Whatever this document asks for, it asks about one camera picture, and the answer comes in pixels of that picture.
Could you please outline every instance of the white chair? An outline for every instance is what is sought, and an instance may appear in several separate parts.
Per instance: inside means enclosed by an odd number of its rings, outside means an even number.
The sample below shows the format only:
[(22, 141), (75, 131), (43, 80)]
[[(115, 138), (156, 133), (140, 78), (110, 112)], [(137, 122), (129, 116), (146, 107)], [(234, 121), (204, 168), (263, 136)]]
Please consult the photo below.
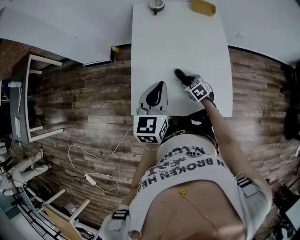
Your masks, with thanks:
[[(42, 204), (42, 208), (38, 211), (40, 212), (42, 209), (46, 211), (49, 218), (52, 222), (56, 225), (56, 227), (60, 230), (62, 235), (70, 240), (83, 240), (82, 236), (74, 227), (75, 218), (79, 215), (79, 213), (89, 204), (90, 200), (87, 199), (84, 203), (73, 213), (72, 216), (68, 217), (67, 215), (63, 214), (62, 212), (58, 211), (54, 207), (50, 205), (56, 198), (62, 195), (65, 192), (65, 189), (62, 189), (57, 194), (55, 194), (52, 198)], [(96, 240), (100, 234), (100, 229), (96, 233), (93, 240)]]

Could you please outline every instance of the wooden floor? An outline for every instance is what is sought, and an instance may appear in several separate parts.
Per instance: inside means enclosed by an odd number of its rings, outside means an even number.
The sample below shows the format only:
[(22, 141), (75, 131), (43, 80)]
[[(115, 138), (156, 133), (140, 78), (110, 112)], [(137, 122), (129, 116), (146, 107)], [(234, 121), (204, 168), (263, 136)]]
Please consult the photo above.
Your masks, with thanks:
[[(230, 49), (229, 52), (233, 117), (227, 120), (248, 159), (264, 177), (268, 177), (287, 162), (299, 145), (298, 141), (287, 141), (283, 136), (289, 100), (279, 89), (285, 77), (280, 64), (275, 61), (238, 50)], [(34, 86), (29, 101), (37, 115), (35, 126), (41, 124), (47, 130), (64, 128), (64, 132), (30, 144), (25, 147), (25, 152), (37, 153), (42, 146), (45, 158), (54, 164), (55, 170), (83, 177), (71, 166), (67, 156), (69, 146), (80, 145), (97, 156), (106, 157), (133, 125), (130, 116), (130, 48), (122, 49), (113, 64), (84, 68), (69, 61), (63, 67), (44, 71), (38, 78), (31, 76), (30, 81)], [(13, 149), (16, 158), (20, 159), (23, 149), (17, 144)], [(80, 171), (110, 174), (119, 181), (120, 187), (108, 193), (61, 171), (42, 174), (31, 187), (37, 189), (48, 184), (54, 191), (65, 188), (67, 194), (55, 202), (58, 206), (69, 201), (81, 203), (89, 198), (91, 202), (79, 218), (91, 226), (100, 227), (103, 219), (128, 193), (142, 153), (143, 146), (135, 140), (132, 131), (108, 160), (96, 159), (82, 149), (71, 148), (70, 156)], [(279, 190), (283, 181), (293, 181), (295, 165), (295, 159), (292, 159), (271, 178), (273, 193)], [(109, 177), (94, 175), (93, 178), (103, 189), (116, 186)], [(257, 232), (257, 239), (264, 239), (276, 218), (277, 208), (273, 206)]]

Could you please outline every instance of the white cable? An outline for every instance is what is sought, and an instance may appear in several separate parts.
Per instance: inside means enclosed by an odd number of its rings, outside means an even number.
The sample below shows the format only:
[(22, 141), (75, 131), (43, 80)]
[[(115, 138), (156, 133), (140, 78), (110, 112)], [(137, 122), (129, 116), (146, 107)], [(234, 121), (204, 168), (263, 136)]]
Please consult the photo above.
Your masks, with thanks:
[(283, 169), (284, 166), (287, 165), (287, 164), (290, 162), (290, 160), (292, 159), (292, 157), (296, 157), (296, 154), (291, 155), (290, 159), (287, 161), (286, 164), (284, 164), (284, 165), (283, 165), (276, 173), (274, 173), (273, 175), (271, 175), (271, 176), (269, 176), (269, 177), (266, 177), (266, 178), (273, 177), (273, 176), (275, 176), (277, 173), (279, 173), (279, 172), (281, 171), (281, 169)]
[[(80, 172), (80, 173), (82, 173), (82, 174), (90, 174), (90, 175), (101, 174), (101, 175), (108, 176), (108, 177), (112, 177), (113, 179), (115, 179), (115, 178), (114, 178), (113, 176), (111, 176), (111, 175), (106, 175), (106, 174), (99, 173), (99, 172), (86, 172), (86, 173), (81, 172), (80, 170), (78, 170), (78, 169), (73, 165), (72, 160), (71, 160), (70, 155), (69, 155), (69, 152), (70, 152), (71, 147), (74, 146), (74, 147), (78, 147), (78, 148), (83, 149), (87, 154), (90, 154), (90, 155), (92, 155), (92, 156), (95, 157), (95, 158), (98, 158), (98, 159), (101, 159), (101, 160), (106, 160), (106, 159), (108, 159), (113, 153), (115, 153), (115, 151), (117, 150), (117, 148), (119, 147), (119, 145), (121, 144), (121, 142), (122, 142), (122, 141), (124, 140), (124, 138), (126, 137), (127, 133), (128, 133), (132, 128), (133, 128), (133, 126), (132, 126), (130, 129), (128, 129), (128, 131), (125, 133), (124, 137), (123, 137), (122, 140), (119, 142), (119, 144), (117, 145), (117, 147), (115, 148), (115, 150), (114, 150), (110, 155), (108, 155), (108, 157), (106, 157), (106, 158), (97, 157), (97, 156), (95, 156), (94, 154), (89, 153), (89, 152), (88, 152), (87, 150), (85, 150), (83, 147), (78, 146), (78, 145), (74, 145), (74, 144), (72, 144), (72, 145), (69, 147), (69, 150), (67, 151), (67, 157), (69, 158), (69, 160), (70, 160), (72, 166), (73, 166), (78, 172)], [(101, 189), (101, 190), (104, 191), (104, 192), (109, 192), (110, 190), (113, 190), (113, 189), (116, 189), (116, 188), (119, 187), (118, 180), (116, 180), (116, 182), (117, 182), (118, 185), (117, 185), (116, 187), (113, 187), (113, 188), (109, 189), (109, 190), (103, 190), (103, 189), (100, 188), (97, 184), (95, 184), (95, 186), (97, 186), (99, 189)]]

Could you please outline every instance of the small round object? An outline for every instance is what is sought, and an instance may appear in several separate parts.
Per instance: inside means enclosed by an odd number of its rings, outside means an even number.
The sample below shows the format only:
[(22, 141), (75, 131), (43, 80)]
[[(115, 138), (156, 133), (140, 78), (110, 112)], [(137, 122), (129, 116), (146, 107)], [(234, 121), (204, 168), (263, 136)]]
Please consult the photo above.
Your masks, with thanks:
[(161, 12), (165, 8), (165, 3), (162, 0), (151, 0), (149, 2), (149, 7), (154, 12), (154, 15), (157, 15), (158, 12)]

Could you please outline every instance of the power adapter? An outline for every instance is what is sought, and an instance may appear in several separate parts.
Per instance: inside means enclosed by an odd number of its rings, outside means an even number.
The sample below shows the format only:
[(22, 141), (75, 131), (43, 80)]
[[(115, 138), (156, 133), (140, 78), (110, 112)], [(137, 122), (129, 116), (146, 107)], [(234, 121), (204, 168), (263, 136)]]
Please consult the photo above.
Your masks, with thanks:
[(89, 181), (91, 185), (96, 185), (96, 182), (88, 174), (85, 174), (84, 179)]

